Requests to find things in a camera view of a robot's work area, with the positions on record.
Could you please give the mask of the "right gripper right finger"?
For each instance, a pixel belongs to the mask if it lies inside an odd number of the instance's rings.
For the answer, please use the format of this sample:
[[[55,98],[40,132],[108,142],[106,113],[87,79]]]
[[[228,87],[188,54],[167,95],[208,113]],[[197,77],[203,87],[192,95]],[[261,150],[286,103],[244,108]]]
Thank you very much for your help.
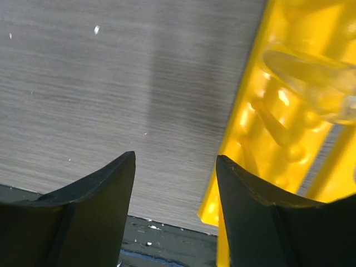
[[[232,266],[354,266],[355,196],[330,203],[285,191],[216,159]]]

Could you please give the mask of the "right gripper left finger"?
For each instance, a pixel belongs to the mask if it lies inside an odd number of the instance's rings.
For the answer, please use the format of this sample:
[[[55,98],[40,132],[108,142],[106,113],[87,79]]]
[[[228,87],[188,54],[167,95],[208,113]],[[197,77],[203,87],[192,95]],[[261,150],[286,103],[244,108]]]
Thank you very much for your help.
[[[1,203],[2,266],[116,266],[136,170],[128,151],[35,200]]]

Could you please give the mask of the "yellow test tube rack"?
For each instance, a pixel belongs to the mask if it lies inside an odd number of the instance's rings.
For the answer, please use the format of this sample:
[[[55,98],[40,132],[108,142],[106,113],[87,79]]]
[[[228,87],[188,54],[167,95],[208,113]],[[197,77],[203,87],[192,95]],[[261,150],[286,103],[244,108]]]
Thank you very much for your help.
[[[218,156],[310,200],[355,196],[355,124],[325,120],[272,75],[272,48],[355,65],[355,2],[266,2]],[[216,163],[198,216],[218,228],[216,265],[232,266]]]

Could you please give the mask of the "clear glass test tube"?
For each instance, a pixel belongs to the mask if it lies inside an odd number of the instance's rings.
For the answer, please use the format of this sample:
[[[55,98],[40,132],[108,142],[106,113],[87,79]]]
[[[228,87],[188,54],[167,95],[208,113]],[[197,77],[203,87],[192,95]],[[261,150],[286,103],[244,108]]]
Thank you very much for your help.
[[[276,78],[331,123],[355,124],[355,65],[334,65],[275,48],[262,55]]]

